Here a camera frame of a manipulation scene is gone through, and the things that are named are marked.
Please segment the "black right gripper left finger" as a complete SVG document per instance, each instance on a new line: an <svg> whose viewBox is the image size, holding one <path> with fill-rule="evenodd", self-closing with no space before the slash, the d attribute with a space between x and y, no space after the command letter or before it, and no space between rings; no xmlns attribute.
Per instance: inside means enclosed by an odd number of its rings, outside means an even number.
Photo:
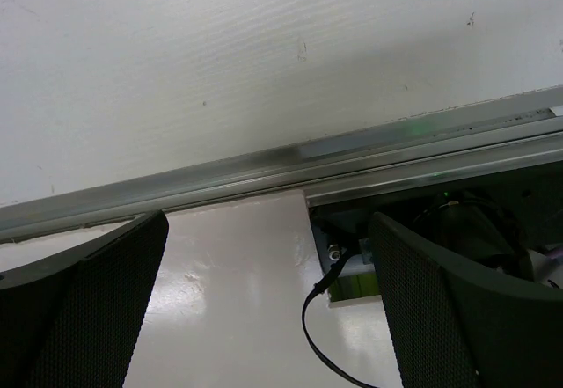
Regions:
<svg viewBox="0 0 563 388"><path fill-rule="evenodd" d="M1 273L3 387L121 387L169 224L161 211Z"/></svg>

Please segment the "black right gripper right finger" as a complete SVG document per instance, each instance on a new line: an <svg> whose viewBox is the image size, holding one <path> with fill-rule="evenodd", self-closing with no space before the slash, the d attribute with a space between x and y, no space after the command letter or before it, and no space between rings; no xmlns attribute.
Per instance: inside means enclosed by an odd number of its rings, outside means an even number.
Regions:
<svg viewBox="0 0 563 388"><path fill-rule="evenodd" d="M560 387L562 292L494 271L382 213L375 270L405 387Z"/></svg>

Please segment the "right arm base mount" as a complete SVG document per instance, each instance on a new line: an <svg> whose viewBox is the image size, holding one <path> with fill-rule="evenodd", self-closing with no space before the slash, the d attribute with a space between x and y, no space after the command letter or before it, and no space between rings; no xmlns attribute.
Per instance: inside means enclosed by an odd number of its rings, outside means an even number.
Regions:
<svg viewBox="0 0 563 388"><path fill-rule="evenodd" d="M379 296L369 221L380 212L425 239L504 274L562 286L562 199L526 185L423 187L313 207L323 271L353 256L328 289L338 303Z"/></svg>

